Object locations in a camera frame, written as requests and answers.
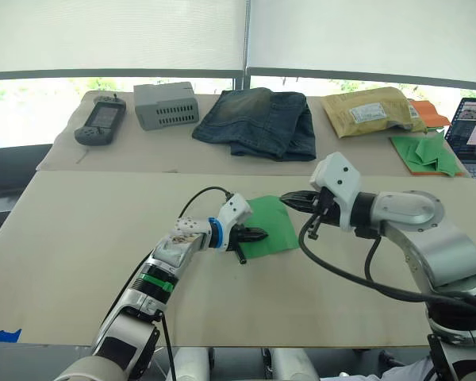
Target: beige table surface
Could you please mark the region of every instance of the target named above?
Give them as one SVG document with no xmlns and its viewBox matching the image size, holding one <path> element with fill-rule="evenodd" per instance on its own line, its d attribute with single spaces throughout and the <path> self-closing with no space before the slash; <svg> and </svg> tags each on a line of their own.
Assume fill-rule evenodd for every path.
<svg viewBox="0 0 476 381">
<path fill-rule="evenodd" d="M 361 169 L 361 163 L 355 163 Z M 309 189 L 302 176 L 40 171 L 0 230 L 0 330 L 20 342 L 90 344 L 123 282 L 208 185 L 246 198 Z M 429 191 L 476 244 L 476 182 L 364 177 L 364 191 Z M 189 215 L 215 215 L 217 193 Z M 296 231 L 307 214 L 289 211 Z M 309 246 L 356 274 L 371 242 L 335 227 Z M 415 289 L 401 251 L 383 240 L 374 277 Z M 381 347 L 424 345 L 424 307 L 390 300 L 323 270 L 299 250 L 240 266 L 231 252 L 198 253 L 167 311 L 174 345 Z"/>
<path fill-rule="evenodd" d="M 312 163 L 279 163 L 252 156 L 231 156 L 226 144 L 207 144 L 193 139 L 191 133 L 197 123 L 144 131 L 134 113 L 133 93 L 118 93 L 127 102 L 127 113 L 112 144 L 104 147 L 80 145 L 74 139 L 74 130 L 84 125 L 94 107 L 94 98 L 100 94 L 112 93 L 90 91 L 85 94 L 38 170 L 311 175 L 314 163 L 329 153 L 341 151 L 351 162 L 362 164 L 364 175 L 410 175 L 389 137 L 412 134 L 390 130 L 339 139 L 318 97 L 308 97 L 317 150 L 317 159 Z M 198 95 L 197 98 L 202 119 L 218 95 Z"/>
</svg>

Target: green napkin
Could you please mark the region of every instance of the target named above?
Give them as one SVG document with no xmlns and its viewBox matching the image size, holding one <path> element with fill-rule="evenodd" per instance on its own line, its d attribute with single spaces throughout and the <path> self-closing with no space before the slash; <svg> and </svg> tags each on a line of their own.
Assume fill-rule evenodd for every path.
<svg viewBox="0 0 476 381">
<path fill-rule="evenodd" d="M 434 137 L 391 137 L 398 155 L 414 175 L 442 172 L 451 177 L 460 172 L 455 157 L 443 146 L 444 134 Z"/>
<path fill-rule="evenodd" d="M 261 228 L 268 237 L 257 242 L 240 244 L 246 258 L 266 256 L 298 247 L 298 237 L 287 214 L 286 207 L 276 196 L 264 196 L 248 200 L 253 215 L 245 222 L 246 227 Z"/>
</svg>

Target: gray box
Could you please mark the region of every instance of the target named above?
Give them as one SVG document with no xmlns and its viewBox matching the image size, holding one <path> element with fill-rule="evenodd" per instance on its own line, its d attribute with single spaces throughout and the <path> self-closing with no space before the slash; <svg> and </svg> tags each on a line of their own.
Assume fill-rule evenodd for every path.
<svg viewBox="0 0 476 381">
<path fill-rule="evenodd" d="M 144 130 L 199 121 L 190 82 L 134 86 L 136 116 Z"/>
</svg>

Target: laptop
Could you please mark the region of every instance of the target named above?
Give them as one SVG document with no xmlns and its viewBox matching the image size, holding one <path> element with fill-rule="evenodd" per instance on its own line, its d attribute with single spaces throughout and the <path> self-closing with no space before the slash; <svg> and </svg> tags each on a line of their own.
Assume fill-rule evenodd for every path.
<svg viewBox="0 0 476 381">
<path fill-rule="evenodd" d="M 470 175 L 476 179 L 476 98 L 460 101 L 445 137 Z"/>
</svg>

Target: yellow package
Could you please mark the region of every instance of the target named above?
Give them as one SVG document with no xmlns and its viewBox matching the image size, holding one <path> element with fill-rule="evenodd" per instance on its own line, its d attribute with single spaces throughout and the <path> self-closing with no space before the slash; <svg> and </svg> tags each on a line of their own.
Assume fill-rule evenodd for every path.
<svg viewBox="0 0 476 381">
<path fill-rule="evenodd" d="M 338 137 L 373 133 L 392 127 L 411 132 L 427 126 L 402 92 L 394 87 L 328 95 L 321 99 Z"/>
</svg>

